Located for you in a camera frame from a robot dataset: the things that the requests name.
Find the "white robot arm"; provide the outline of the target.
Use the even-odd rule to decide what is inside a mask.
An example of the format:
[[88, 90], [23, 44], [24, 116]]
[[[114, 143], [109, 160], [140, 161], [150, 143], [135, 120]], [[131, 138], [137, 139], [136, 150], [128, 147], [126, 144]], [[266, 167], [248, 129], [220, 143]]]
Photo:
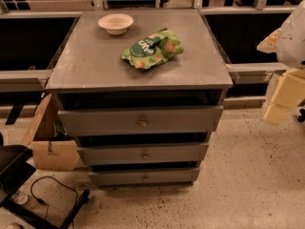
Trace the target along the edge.
[[277, 125], [305, 100], [305, 1], [256, 49], [265, 53], [275, 52], [277, 61], [288, 67], [279, 77], [263, 117], [267, 123]]

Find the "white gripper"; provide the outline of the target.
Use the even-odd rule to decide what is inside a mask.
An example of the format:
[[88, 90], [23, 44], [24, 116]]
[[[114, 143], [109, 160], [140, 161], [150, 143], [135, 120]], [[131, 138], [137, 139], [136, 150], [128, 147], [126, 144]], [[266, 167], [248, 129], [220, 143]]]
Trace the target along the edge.
[[[276, 52], [277, 37], [280, 29], [276, 29], [265, 37], [257, 46], [259, 52]], [[305, 71], [289, 69], [279, 77], [271, 103], [263, 120], [269, 124], [277, 125], [284, 122], [292, 109], [305, 99]]]

